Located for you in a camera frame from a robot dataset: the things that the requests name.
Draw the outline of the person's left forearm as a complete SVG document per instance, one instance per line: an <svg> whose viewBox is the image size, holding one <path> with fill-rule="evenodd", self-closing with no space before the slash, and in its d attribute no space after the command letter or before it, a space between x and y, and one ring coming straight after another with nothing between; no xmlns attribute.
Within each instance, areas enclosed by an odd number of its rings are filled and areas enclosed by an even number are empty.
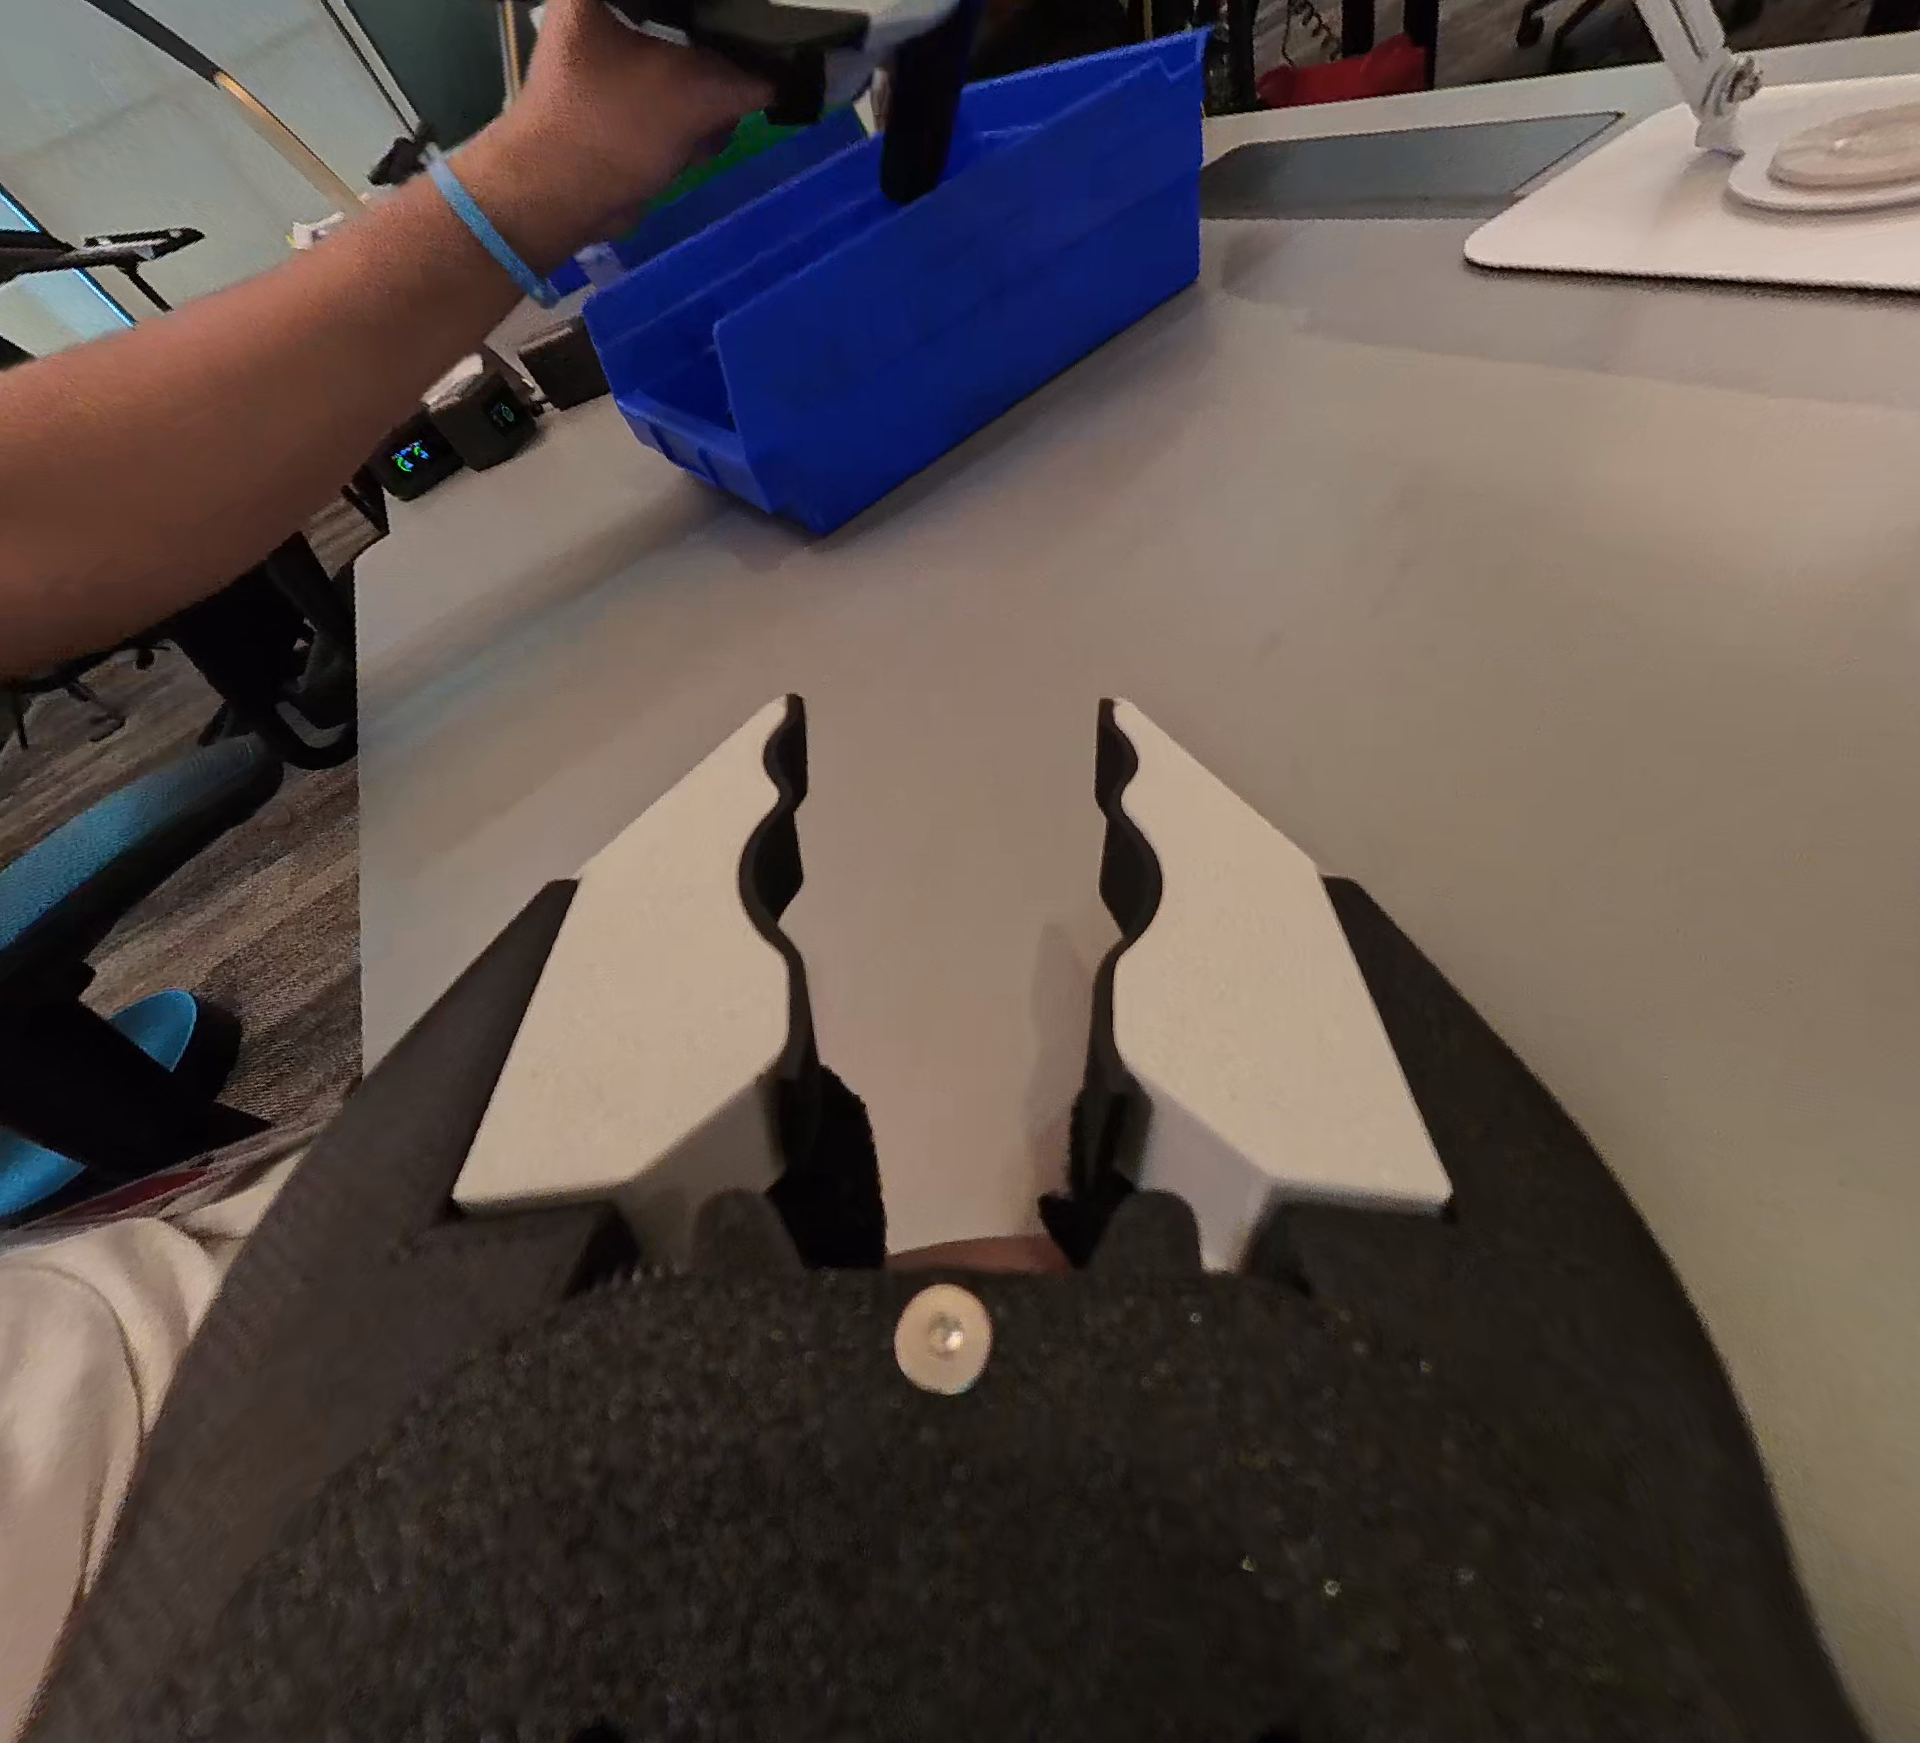
<svg viewBox="0 0 1920 1743"><path fill-rule="evenodd" d="M104 648L255 567L518 296L422 173L267 274L9 369L5 675Z"/></svg>

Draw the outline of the person's left hand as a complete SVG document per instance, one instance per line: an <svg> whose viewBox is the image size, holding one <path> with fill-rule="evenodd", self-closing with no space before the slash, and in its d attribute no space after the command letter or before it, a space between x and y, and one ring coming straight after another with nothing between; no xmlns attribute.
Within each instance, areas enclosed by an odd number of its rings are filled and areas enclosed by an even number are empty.
<svg viewBox="0 0 1920 1743"><path fill-rule="evenodd" d="M773 88L736 62L644 34L598 0L544 0L516 101L452 173L534 275L631 228Z"/></svg>

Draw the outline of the dark desk mat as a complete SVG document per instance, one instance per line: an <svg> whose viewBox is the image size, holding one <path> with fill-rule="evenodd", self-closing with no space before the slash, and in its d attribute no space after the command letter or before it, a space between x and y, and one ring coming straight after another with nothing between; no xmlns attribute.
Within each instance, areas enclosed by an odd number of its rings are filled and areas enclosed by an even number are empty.
<svg viewBox="0 0 1920 1743"><path fill-rule="evenodd" d="M1208 222L1485 220L1607 138L1619 110L1234 146L1200 173Z"/></svg>

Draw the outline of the blue wristband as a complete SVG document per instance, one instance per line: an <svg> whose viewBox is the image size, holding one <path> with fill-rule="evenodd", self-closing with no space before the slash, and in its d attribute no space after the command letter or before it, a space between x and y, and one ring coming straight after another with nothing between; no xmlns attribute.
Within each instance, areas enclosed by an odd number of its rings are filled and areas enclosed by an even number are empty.
<svg viewBox="0 0 1920 1743"><path fill-rule="evenodd" d="M506 241L501 230L495 225L493 217L485 211L475 196L468 193L468 188L457 173L452 160L445 152L432 152L424 164L424 177L430 188L443 197L452 216L468 232L468 238L487 253L495 268L498 268L513 286L531 302L541 306L541 310L552 311L562 302L561 291L552 281L539 274L529 262Z"/></svg>

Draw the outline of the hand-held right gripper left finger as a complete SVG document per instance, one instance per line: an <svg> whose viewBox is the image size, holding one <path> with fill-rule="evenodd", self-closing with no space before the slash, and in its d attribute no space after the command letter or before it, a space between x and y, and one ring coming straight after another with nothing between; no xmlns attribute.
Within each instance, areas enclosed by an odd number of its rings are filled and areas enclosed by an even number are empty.
<svg viewBox="0 0 1920 1743"><path fill-rule="evenodd" d="M784 918L804 888L799 696L777 698L566 883L452 1203L598 1205L684 1267L699 1214L772 1203L809 1267L886 1260L872 1123L819 1054Z"/></svg>

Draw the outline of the black charger with display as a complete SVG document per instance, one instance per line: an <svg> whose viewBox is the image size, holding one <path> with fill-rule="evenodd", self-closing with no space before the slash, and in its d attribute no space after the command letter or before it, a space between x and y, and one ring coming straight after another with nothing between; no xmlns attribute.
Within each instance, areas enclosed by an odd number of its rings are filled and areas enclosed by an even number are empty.
<svg viewBox="0 0 1920 1743"><path fill-rule="evenodd" d="M393 428L360 478L383 497L414 503L454 478L467 462L432 412L418 410Z"/></svg>
<svg viewBox="0 0 1920 1743"><path fill-rule="evenodd" d="M430 413L465 471L476 475L526 453L541 421L539 407L489 366L449 388Z"/></svg>

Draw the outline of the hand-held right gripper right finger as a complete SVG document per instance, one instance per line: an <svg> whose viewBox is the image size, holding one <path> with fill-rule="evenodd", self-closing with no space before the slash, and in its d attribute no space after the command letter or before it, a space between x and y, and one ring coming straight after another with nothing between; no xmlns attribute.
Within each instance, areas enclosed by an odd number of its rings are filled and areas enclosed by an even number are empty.
<svg viewBox="0 0 1920 1743"><path fill-rule="evenodd" d="M1296 1205L1437 1218L1452 1181L1311 857L1139 708L1096 711L1099 897L1067 1178L1041 1219L1083 1269L1172 1197L1236 1271Z"/></svg>

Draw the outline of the red floor bin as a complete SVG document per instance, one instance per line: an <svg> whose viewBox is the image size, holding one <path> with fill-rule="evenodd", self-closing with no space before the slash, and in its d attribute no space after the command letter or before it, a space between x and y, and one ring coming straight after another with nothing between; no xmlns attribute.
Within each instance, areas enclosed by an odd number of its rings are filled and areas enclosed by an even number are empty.
<svg viewBox="0 0 1920 1743"><path fill-rule="evenodd" d="M1296 65L1283 61L1255 79L1266 108L1325 106L1395 99L1430 88L1433 53L1401 32L1372 50Z"/></svg>

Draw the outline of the blue plastic bin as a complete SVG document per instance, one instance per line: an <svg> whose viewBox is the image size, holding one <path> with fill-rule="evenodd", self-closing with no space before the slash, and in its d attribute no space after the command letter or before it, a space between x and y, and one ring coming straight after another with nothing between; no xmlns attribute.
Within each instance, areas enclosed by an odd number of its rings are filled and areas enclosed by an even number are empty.
<svg viewBox="0 0 1920 1743"><path fill-rule="evenodd" d="M637 441L828 535L1193 286L1201 30L974 83L945 180L882 138L588 291Z"/></svg>

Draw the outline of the small black box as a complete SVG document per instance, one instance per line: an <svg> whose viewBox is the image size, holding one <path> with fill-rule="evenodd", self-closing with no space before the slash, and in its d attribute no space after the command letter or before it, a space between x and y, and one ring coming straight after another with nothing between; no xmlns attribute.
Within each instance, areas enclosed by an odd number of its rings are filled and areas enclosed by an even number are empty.
<svg viewBox="0 0 1920 1743"><path fill-rule="evenodd" d="M514 361L548 412L573 412L610 396L583 316L571 316L525 342Z"/></svg>

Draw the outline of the blue bin with green liner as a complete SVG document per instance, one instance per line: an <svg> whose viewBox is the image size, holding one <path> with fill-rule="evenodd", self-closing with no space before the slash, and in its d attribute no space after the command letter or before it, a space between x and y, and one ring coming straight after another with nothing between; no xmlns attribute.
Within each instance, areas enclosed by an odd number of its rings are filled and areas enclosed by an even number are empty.
<svg viewBox="0 0 1920 1743"><path fill-rule="evenodd" d="M806 127L752 115L717 154L681 173L622 238L591 243L552 274L548 288L559 299L610 288L630 270L699 238L762 196L869 140L871 133L852 104L831 108Z"/></svg>

